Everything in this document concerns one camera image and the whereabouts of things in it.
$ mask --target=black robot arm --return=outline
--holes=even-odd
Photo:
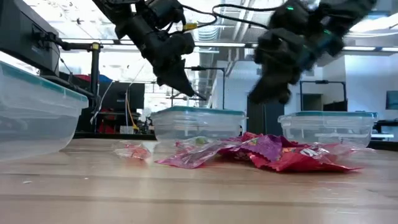
[[[338,55],[343,37],[376,5],[376,0],[320,3],[309,11],[299,0],[288,0],[271,16],[269,30],[258,40],[254,61],[262,77],[249,95],[254,103],[279,100],[287,103],[289,84],[296,84],[304,70],[311,70],[324,54]]]
[[[128,36],[154,68],[159,85],[166,84],[193,96],[182,55],[193,52],[190,33],[170,35],[162,30],[170,23],[186,24],[183,7],[177,0],[93,0],[102,13],[116,25],[118,39]],[[131,4],[136,11],[131,11]]]

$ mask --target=plastic wrapper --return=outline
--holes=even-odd
[[[338,161],[354,152],[371,150],[343,144],[299,144],[283,136],[258,136],[253,133],[220,141],[197,137],[177,142],[176,146],[178,151],[175,155],[156,162],[193,169],[219,154],[231,160],[249,161],[259,169],[277,172],[344,172],[359,167],[346,167]]]
[[[112,145],[114,152],[125,158],[147,159],[150,151],[143,144],[134,141],[119,141]]]

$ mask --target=black equipment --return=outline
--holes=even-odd
[[[181,55],[193,52],[190,33],[170,35],[162,30],[171,23],[186,25],[183,6],[177,0],[93,0],[104,15],[116,25],[118,39],[128,36],[154,68],[159,85],[166,84],[188,96],[193,91],[185,74]],[[135,4],[136,13],[131,11]]]
[[[105,91],[111,83],[99,83],[99,95],[103,98],[102,108],[111,108],[114,111],[126,109],[126,92],[130,109],[144,109],[144,83],[122,83],[114,82],[104,97]]]
[[[246,131],[255,134],[283,135],[278,117],[285,114],[285,105],[278,102],[255,104],[248,99]]]
[[[0,0],[0,50],[42,73],[58,75],[58,47],[34,40],[33,33],[58,32],[23,0]]]
[[[367,16],[377,0],[345,0],[339,4],[320,3],[310,11],[299,0],[278,7],[269,30],[258,40],[254,61],[262,65],[262,77],[249,98],[254,103],[273,99],[286,104],[304,70],[311,70],[324,53],[338,55],[343,37]]]

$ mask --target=container lid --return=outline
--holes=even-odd
[[[77,93],[75,91],[69,90],[65,87],[62,87],[58,84],[55,84],[53,82],[50,82],[42,77],[39,77],[38,75],[33,75],[28,72],[25,72],[17,67],[14,67],[12,65],[9,65],[4,62],[0,62],[0,67],[3,69],[3,74],[8,75],[12,78],[18,78],[20,80],[23,80],[25,82],[29,82],[34,85],[41,85],[42,87],[52,90],[52,91],[57,91],[61,94],[66,94],[69,97],[72,97],[76,100],[82,101],[84,103],[88,102],[88,99],[86,96]]]
[[[153,115],[163,114],[163,113],[172,112],[172,111],[244,116],[244,113],[242,111],[217,110],[217,109],[209,109],[209,108],[194,108],[194,107],[190,107],[190,106],[173,106],[171,108],[167,108],[165,110],[153,113]]]
[[[379,115],[373,112],[340,112],[340,111],[302,111],[288,116],[352,116],[378,119]]]

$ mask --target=clear plastic container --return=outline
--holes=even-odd
[[[87,97],[0,62],[0,161],[57,152]]]
[[[291,141],[366,147],[377,120],[377,113],[303,111],[280,116],[278,122]]]
[[[168,141],[197,136],[212,139],[236,137],[245,116],[242,111],[173,106],[152,113],[151,118],[157,140]]]

